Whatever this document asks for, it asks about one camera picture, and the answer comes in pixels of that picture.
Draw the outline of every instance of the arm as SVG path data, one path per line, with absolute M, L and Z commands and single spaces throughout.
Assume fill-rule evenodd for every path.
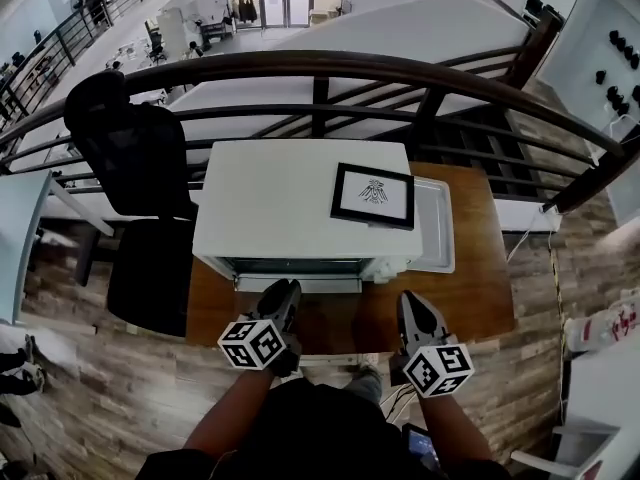
M 237 449 L 260 412 L 273 379 L 269 368 L 240 375 L 198 423 L 184 447 L 203 451 L 214 459 Z
M 487 440 L 452 396 L 421 398 L 420 408 L 445 472 L 468 460 L 493 460 Z

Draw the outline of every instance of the jacket hanging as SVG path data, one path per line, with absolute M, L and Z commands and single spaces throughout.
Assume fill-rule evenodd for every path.
M 249 9 L 248 9 L 248 3 L 247 0 L 240 0 L 240 21 L 242 21 L 243 23 L 245 23 L 248 19 L 249 19 Z
M 231 8 L 232 8 L 231 17 L 239 20 L 240 19 L 240 7 L 238 6 L 238 2 L 233 0 L 231 2 Z
M 256 6 L 253 4 L 253 0 L 249 0 L 247 7 L 249 11 L 248 19 L 251 21 L 251 23 L 253 23 L 258 19 L 258 13 L 256 12 Z

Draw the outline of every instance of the table leg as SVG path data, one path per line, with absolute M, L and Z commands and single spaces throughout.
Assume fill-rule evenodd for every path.
M 67 192 L 57 181 L 51 180 L 50 183 L 51 192 L 58 197 L 64 204 L 74 210 L 89 224 L 93 225 L 107 236 L 113 236 L 115 231 L 111 226 L 104 222 L 95 213 L 84 206 L 80 201 Z

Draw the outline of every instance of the black shirt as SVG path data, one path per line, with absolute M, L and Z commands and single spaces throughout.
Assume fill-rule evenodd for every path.
M 510 478 L 494 462 L 469 461 L 452 480 Z M 438 478 L 406 449 L 378 407 L 305 379 L 272 389 L 240 448 L 220 464 L 197 450 L 156 453 L 138 480 L 157 478 Z

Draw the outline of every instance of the hand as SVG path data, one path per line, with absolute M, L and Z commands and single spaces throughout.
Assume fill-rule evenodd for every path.
M 298 370 L 302 346 L 293 334 L 282 334 L 285 349 L 267 366 L 276 377 L 289 377 Z

